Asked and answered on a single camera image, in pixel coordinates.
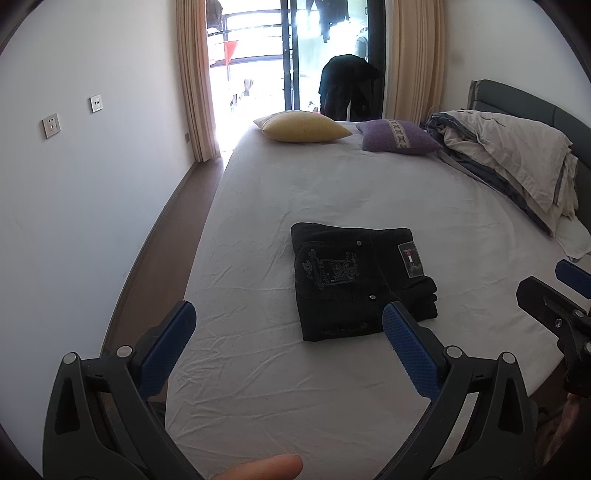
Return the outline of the right hand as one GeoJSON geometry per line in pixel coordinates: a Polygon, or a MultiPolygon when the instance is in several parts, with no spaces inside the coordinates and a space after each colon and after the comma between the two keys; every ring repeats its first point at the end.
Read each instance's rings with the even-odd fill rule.
{"type": "Polygon", "coordinates": [[[569,393],[566,402],[547,416],[536,433],[536,464],[546,466],[559,449],[590,423],[590,399],[569,393]]]}

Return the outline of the left hand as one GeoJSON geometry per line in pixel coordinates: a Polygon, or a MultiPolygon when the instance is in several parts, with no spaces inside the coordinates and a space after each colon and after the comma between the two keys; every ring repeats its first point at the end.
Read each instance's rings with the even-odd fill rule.
{"type": "Polygon", "coordinates": [[[212,480],[294,480],[303,469],[300,455],[284,454],[233,466],[212,480]]]}

